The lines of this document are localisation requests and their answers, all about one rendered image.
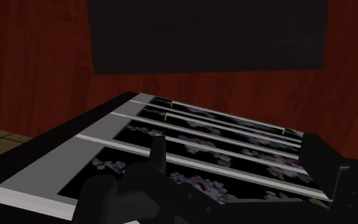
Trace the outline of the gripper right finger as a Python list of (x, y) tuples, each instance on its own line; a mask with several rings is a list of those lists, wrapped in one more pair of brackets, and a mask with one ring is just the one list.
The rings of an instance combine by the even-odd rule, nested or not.
[(303, 135), (299, 162), (332, 200), (336, 224), (358, 224), (358, 160), (340, 155), (317, 134)]

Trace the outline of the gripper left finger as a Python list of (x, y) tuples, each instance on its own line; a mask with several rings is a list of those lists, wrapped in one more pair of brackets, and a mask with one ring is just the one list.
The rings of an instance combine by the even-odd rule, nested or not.
[(74, 210), (74, 224), (125, 224), (155, 217), (160, 207), (146, 192), (166, 173), (165, 137), (155, 136), (149, 160), (132, 164), (118, 181), (109, 174), (88, 178)]

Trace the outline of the floral chest of drawers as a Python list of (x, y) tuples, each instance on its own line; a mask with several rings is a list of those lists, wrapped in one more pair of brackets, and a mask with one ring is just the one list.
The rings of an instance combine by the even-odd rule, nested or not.
[(0, 224), (74, 224), (84, 182), (147, 162), (165, 137), (160, 207), (125, 224), (327, 224), (332, 200), (299, 162), (304, 133), (127, 92), (0, 156)]

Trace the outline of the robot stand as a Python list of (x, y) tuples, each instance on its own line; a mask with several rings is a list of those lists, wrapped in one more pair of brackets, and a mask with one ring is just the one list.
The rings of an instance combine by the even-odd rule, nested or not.
[(319, 70), (329, 0), (87, 0), (95, 74)]

